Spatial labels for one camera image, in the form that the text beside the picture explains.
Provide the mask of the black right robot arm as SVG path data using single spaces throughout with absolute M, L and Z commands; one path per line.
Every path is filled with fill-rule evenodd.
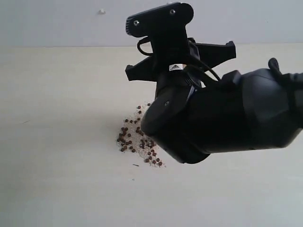
M 156 83 L 141 129 L 175 160 L 196 164 L 213 153 L 285 148 L 303 130 L 301 73 L 282 73 L 271 58 L 267 68 L 212 79 L 208 71 L 236 58 L 235 44 L 188 44 L 182 63 L 157 65 L 149 53 L 125 69 L 130 81 Z

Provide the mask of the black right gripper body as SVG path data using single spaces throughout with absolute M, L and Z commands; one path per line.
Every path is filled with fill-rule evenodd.
M 211 71 L 212 68 L 236 58 L 236 46 L 233 41 L 226 44 L 202 44 L 189 38 L 188 44 L 189 52 L 181 52 L 177 56 L 153 53 L 136 65 L 127 65 L 125 73 L 128 80 L 156 82 L 161 73 L 169 71 L 169 67 L 175 64 L 194 65 L 203 71 Z

